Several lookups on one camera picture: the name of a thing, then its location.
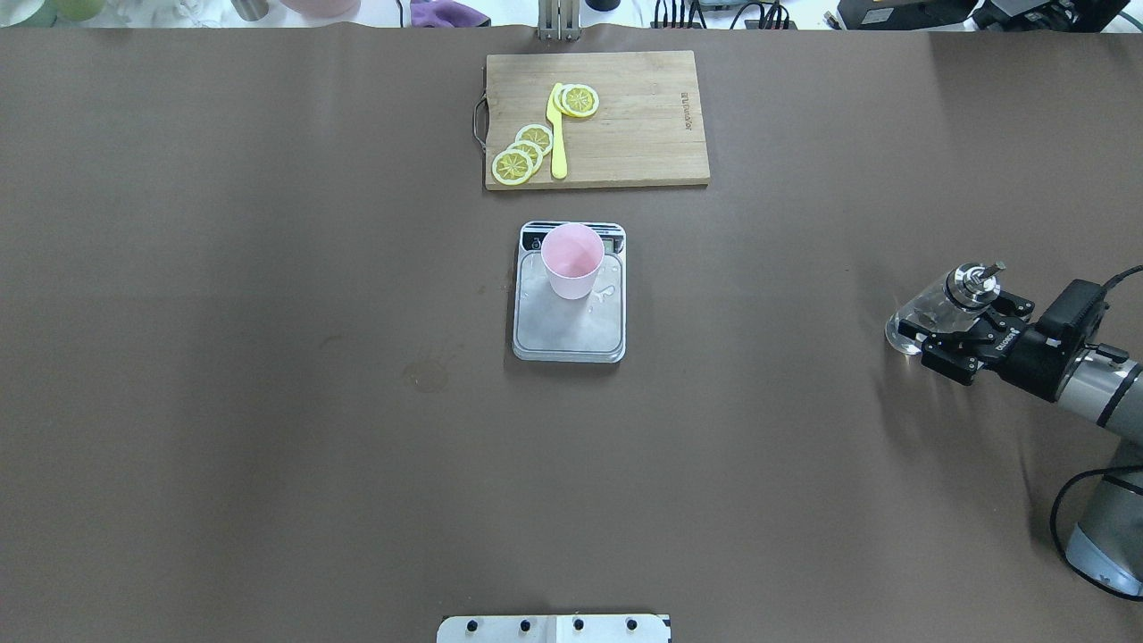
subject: black round object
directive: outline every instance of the black round object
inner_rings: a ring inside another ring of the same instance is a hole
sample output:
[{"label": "black round object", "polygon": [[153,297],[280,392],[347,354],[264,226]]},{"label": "black round object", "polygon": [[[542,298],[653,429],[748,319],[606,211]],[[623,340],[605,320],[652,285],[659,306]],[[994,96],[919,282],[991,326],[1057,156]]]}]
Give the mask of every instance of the black round object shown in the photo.
[{"label": "black round object", "polygon": [[597,11],[610,11],[620,6],[620,0],[586,0],[588,6]]}]

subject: white bracket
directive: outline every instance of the white bracket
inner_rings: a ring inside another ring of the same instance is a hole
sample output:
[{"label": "white bracket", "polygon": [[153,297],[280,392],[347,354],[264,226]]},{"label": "white bracket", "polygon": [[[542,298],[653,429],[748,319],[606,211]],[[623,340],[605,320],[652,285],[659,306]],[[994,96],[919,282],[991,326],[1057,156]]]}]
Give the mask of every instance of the white bracket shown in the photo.
[{"label": "white bracket", "polygon": [[437,629],[437,643],[671,643],[671,617],[449,617]]},{"label": "white bracket", "polygon": [[541,40],[580,40],[580,0],[539,0]]}]

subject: yellow knife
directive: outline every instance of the yellow knife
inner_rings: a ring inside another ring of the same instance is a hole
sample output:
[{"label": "yellow knife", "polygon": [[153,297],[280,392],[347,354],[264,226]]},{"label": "yellow knife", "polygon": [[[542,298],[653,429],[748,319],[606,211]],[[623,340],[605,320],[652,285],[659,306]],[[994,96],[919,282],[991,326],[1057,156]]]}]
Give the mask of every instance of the yellow knife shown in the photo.
[{"label": "yellow knife", "polygon": [[552,178],[568,175],[568,156],[563,152],[563,112],[555,106],[560,89],[563,89],[563,83],[557,82],[547,95],[547,120],[552,121]]}]

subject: cutting board handle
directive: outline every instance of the cutting board handle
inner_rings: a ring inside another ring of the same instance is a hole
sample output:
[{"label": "cutting board handle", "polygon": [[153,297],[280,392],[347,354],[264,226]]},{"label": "cutting board handle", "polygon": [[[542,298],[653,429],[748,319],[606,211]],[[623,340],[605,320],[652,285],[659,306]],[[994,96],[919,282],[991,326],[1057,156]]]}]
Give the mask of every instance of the cutting board handle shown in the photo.
[{"label": "cutting board handle", "polygon": [[[480,134],[480,105],[485,106],[485,134],[482,137]],[[490,119],[488,118],[488,94],[485,93],[480,95],[480,99],[477,101],[477,104],[472,106],[472,137],[475,138],[477,143],[480,144],[480,151],[483,152],[485,154],[488,153],[488,144],[486,139],[488,138],[489,120]]]}]

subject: scale platform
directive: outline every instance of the scale platform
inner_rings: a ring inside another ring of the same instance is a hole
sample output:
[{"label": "scale platform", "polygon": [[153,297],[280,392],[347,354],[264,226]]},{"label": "scale platform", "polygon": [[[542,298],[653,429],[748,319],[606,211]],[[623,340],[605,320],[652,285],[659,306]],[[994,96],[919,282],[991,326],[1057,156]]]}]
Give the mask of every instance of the scale platform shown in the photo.
[{"label": "scale platform", "polygon": [[539,247],[562,220],[529,220],[520,228],[515,263],[512,353],[534,362],[614,364],[628,348],[626,231],[584,223],[604,239],[604,263],[588,296],[566,299],[547,282]]}]

